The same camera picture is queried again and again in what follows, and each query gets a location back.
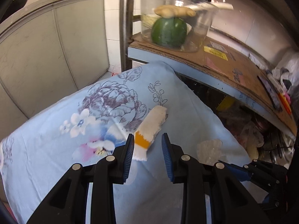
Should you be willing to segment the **clear bubble wrap piece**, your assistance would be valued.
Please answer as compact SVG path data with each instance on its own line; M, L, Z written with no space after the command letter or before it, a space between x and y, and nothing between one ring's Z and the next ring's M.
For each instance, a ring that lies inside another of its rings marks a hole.
M222 151L223 142L219 139L203 141L197 144L197 159L200 163L213 166L220 161L226 161Z

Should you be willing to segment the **grey kitchen cabinet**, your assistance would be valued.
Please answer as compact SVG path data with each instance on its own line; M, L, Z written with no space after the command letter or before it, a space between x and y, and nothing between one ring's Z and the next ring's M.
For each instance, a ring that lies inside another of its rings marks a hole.
M1 138L109 67L104 0L38 0L1 24Z

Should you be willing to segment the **light blue floral tablecloth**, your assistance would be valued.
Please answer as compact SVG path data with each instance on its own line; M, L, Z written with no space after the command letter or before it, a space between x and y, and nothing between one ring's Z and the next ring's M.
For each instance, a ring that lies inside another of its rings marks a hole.
M166 121L147 151L133 160L124 185L114 185L117 223L180 223L182 185L169 181L161 136L197 159L197 144L219 139L226 162L251 162L221 120L163 62L101 80L40 112L1 141L4 190L18 223L26 223L75 163L96 164L124 145L155 106Z

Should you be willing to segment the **black smartphone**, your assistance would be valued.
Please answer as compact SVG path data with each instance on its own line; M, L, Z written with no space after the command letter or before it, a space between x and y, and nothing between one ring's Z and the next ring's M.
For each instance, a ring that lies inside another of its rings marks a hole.
M270 82L267 79L265 79L264 77L257 76L257 78L263 85L264 89L266 90L266 93L271 100L273 108L276 111L281 112L282 107L280 104L280 100L279 100L278 95L277 95L276 91L274 90L273 86L271 86Z

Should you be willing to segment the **metal rack shelf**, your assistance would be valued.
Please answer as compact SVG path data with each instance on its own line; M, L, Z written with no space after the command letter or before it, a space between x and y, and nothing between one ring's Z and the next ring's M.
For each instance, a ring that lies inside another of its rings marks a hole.
M262 118L273 124L293 140L296 139L297 127L292 116L286 114L290 123L283 122L283 115L277 115L260 98L255 96L245 87L232 82L215 71L197 65L188 60L182 60L170 53L148 49L138 45L132 39L133 22L140 20L140 15L133 14L134 0L120 0L119 25L120 25L120 57L121 71L132 68L132 61L151 63L158 60L164 61L175 72L219 90L256 112Z

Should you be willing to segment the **flattened cardboard sheet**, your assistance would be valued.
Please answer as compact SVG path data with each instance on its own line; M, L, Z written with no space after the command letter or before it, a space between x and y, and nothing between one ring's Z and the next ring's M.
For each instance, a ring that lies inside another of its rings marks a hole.
M135 35L134 42L138 45L145 46L149 50L152 49L163 53L170 53L182 60L191 61L217 72L232 82L248 89L251 93L260 98L262 102L268 105L277 115L283 115L283 122L290 123L290 119L286 116L286 114L288 114L287 111L283 108L281 112L278 112L273 108L266 90L258 80L257 76L265 78L263 72L247 57L233 48L211 38L206 38L203 46L195 53L184 53L160 48L144 41L140 34Z

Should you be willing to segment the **green squash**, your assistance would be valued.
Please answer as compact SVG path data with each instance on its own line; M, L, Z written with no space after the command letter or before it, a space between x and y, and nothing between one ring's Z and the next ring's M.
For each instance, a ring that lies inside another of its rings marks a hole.
M159 18L151 30L152 42L167 48L181 47L187 37L187 23L180 18Z

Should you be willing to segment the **clear plastic container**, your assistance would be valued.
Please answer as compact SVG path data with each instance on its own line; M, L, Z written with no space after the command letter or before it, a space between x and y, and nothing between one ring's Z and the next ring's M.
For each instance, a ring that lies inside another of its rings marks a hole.
M193 53L203 45L218 8L205 0L140 0L140 11L145 41Z

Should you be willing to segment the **ginger root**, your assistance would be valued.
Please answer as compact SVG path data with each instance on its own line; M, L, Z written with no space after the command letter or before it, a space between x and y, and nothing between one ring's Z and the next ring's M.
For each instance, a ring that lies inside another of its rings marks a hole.
M196 12L188 7L178 7L175 5L161 5L154 9L156 15L163 18L175 17L195 17Z

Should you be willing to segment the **white leek stalk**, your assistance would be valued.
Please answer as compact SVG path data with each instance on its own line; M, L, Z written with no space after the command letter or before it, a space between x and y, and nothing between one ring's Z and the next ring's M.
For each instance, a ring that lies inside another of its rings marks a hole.
M228 3L199 3L195 5L187 5L187 8L190 8L194 11L200 10L213 10L213 9L220 9L220 10L233 10L234 7L232 4Z

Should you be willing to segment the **black frying pan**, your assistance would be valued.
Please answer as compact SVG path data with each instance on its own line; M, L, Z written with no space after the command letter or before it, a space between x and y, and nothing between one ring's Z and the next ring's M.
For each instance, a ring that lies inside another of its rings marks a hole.
M3 18L6 19L10 17L12 14L22 9L28 0L13 0L6 12L3 15Z

